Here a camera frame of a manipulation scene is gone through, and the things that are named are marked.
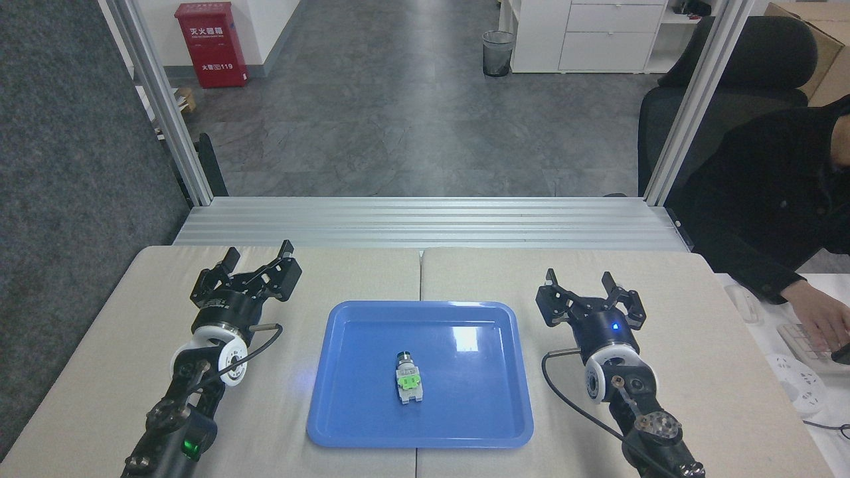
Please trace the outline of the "person's hand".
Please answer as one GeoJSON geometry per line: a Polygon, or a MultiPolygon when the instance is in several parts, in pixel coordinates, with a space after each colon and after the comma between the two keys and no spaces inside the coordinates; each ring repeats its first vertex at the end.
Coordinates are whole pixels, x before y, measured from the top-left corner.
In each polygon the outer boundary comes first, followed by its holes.
{"type": "Polygon", "coordinates": [[[780,296],[790,303],[796,317],[810,335],[814,348],[835,352],[848,345],[849,309],[829,294],[799,279],[787,285],[780,296]]]}

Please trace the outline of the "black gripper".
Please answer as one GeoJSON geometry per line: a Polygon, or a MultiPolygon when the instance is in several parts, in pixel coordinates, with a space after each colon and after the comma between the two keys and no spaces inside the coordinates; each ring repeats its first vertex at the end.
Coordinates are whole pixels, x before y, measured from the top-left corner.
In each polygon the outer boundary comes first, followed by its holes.
{"type": "Polygon", "coordinates": [[[249,327],[259,323],[264,300],[273,297],[288,301],[301,276],[301,268],[292,257],[294,245],[284,241],[277,256],[254,270],[234,276],[234,290],[230,287],[234,268],[240,259],[238,250],[230,247],[224,258],[212,269],[203,269],[191,292],[191,301],[199,312],[193,323],[193,332],[199,327],[215,325],[236,329],[240,334],[253,334],[249,327]]]}
{"type": "Polygon", "coordinates": [[[547,270],[545,283],[538,287],[535,296],[535,303],[547,327],[561,323],[574,326],[574,338],[580,348],[583,365],[594,353],[610,345],[628,345],[635,352],[640,352],[632,333],[632,329],[641,329],[646,320],[639,293],[620,287],[607,270],[602,276],[602,283],[608,293],[603,311],[593,311],[591,297],[582,297],[561,287],[552,268],[547,270]],[[626,307],[626,315],[620,309],[614,309],[617,303],[626,307]]]}

